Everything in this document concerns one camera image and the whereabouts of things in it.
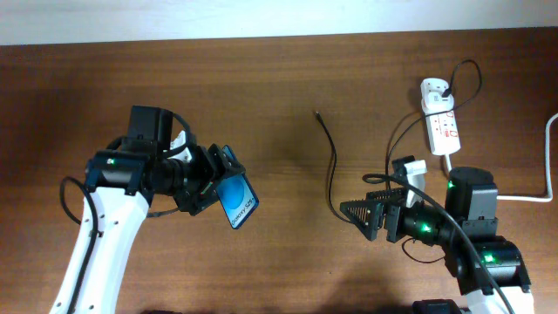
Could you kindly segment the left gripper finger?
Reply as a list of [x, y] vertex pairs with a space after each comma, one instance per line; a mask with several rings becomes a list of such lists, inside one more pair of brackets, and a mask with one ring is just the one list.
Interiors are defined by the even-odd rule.
[[210, 160], [215, 165], [212, 183], [217, 189], [223, 181], [238, 174], [244, 174], [246, 168], [236, 159], [229, 146], [219, 147], [213, 144], [209, 149]]
[[203, 185], [200, 192], [193, 197], [191, 208], [189, 209], [189, 214], [198, 215], [205, 209], [218, 202], [219, 196], [217, 194], [217, 188], [221, 185], [222, 182], [223, 179], [218, 178], [208, 181], [205, 185]]

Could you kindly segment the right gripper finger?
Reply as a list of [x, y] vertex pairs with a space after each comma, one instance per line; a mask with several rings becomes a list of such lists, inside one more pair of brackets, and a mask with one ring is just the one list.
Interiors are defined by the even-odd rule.
[[340, 204], [340, 210], [368, 241], [377, 238], [384, 216], [384, 205], [380, 201], [345, 201]]
[[366, 194], [365, 206], [367, 208], [375, 208], [376, 206], [407, 207], [406, 201], [408, 194], [409, 190], [407, 188], [393, 188], [369, 192]]

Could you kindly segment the blue Samsung Galaxy smartphone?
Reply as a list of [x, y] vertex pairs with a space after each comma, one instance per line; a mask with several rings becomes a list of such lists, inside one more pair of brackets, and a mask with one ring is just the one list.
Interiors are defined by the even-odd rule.
[[245, 174], [223, 180], [217, 196], [232, 229], [239, 229], [259, 205], [259, 199]]

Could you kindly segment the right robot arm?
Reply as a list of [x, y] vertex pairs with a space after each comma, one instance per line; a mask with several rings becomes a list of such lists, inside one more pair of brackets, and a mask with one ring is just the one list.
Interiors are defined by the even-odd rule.
[[375, 240], [378, 230], [386, 229], [389, 242], [409, 236], [442, 248], [445, 266], [466, 298], [464, 312], [534, 312], [531, 281], [521, 253], [497, 233], [498, 189], [490, 172], [476, 167], [451, 170], [445, 204], [400, 174], [366, 174], [363, 180], [396, 185], [341, 203], [341, 212], [367, 240]]

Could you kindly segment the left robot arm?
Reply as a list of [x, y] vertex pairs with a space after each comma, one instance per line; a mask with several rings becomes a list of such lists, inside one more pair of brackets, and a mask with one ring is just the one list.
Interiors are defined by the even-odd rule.
[[87, 162], [77, 184], [84, 211], [54, 313], [113, 313], [140, 226], [155, 195], [197, 215], [217, 202], [218, 185], [244, 166], [219, 146], [197, 145], [187, 122], [163, 108], [133, 106], [127, 133]]

